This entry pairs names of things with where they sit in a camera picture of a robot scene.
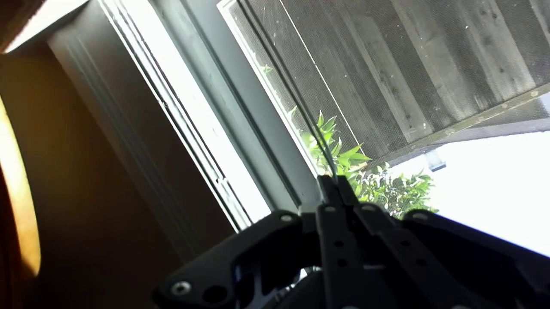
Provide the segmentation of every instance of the black mechanical part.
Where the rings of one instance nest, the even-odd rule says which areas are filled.
[[[344,177],[325,202],[275,211],[175,271],[162,309],[550,307],[550,259],[428,211],[402,221],[361,204]],[[299,280],[301,269],[313,269]]]

